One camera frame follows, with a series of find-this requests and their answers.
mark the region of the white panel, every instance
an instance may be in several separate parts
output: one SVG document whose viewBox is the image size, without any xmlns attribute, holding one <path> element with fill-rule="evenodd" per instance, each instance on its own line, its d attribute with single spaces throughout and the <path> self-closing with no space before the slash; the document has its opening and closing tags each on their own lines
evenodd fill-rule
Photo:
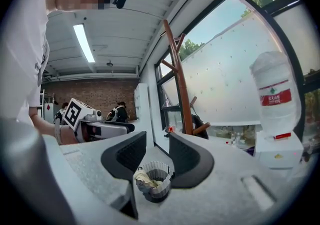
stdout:
<svg viewBox="0 0 320 225">
<path fill-rule="evenodd" d="M 259 96 L 249 66 L 259 54 L 279 51 L 268 29 L 252 12 L 182 62 L 189 100 L 211 125 L 259 124 Z M 177 101 L 175 81 L 163 84 Z"/>
<path fill-rule="evenodd" d="M 320 43 L 316 24 L 301 4 L 274 17 L 294 48 L 304 75 L 320 70 Z"/>
</svg>

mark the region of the water bottle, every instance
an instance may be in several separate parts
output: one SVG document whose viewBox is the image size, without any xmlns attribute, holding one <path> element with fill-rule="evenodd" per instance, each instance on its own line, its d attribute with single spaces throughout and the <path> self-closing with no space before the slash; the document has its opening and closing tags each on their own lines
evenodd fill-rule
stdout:
<svg viewBox="0 0 320 225">
<path fill-rule="evenodd" d="M 301 103 L 287 56 L 263 52 L 250 70 L 260 97 L 263 130 L 273 137 L 290 133 L 300 119 Z"/>
</svg>

